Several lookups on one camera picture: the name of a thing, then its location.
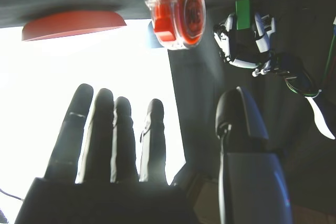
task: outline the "black cable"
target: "black cable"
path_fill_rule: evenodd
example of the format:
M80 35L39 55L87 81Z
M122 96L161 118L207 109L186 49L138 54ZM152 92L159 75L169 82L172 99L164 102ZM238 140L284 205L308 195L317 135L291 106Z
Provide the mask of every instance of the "black cable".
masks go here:
M15 196L15 195L11 195L11 194L6 193L6 192L3 191L1 188L0 188L0 192L3 193L4 195L9 196L9 197L12 197L12 198L14 198L14 199L18 199L18 200L24 201L24 200L21 199L20 197L17 197L17 196Z

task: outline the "red semicircular object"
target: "red semicircular object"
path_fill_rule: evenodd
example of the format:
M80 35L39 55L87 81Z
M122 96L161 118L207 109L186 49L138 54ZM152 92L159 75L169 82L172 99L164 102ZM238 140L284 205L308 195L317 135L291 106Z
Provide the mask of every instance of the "red semicircular object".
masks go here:
M52 14L28 22L22 30L22 41L95 33L122 26L126 26L125 20L117 13L75 10Z

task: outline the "tape measure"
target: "tape measure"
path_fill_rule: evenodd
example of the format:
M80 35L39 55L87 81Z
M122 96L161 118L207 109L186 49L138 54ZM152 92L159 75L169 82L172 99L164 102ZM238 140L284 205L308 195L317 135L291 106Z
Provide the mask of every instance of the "tape measure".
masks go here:
M195 47L205 28L204 0L145 0L154 33L170 50Z

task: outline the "green wire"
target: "green wire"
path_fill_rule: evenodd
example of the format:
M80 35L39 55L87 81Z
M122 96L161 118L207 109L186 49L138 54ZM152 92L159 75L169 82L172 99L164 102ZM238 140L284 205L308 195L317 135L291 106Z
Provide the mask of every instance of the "green wire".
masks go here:
M322 85L325 84L325 80L327 78L327 73L328 73L328 70L329 70L329 64L330 64L330 60L331 60L331 54L332 54L332 51L334 49L335 41L336 41L336 36L334 34L332 36L331 45L330 45L329 54L328 54L328 59L327 59L327 64L325 66L325 70L324 70L324 74L323 74L323 78L322 78Z

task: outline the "green block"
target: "green block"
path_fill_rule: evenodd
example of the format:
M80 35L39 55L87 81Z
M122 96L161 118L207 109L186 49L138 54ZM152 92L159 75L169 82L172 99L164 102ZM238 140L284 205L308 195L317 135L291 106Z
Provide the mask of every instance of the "green block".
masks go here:
M237 30L251 27L250 0L236 1Z

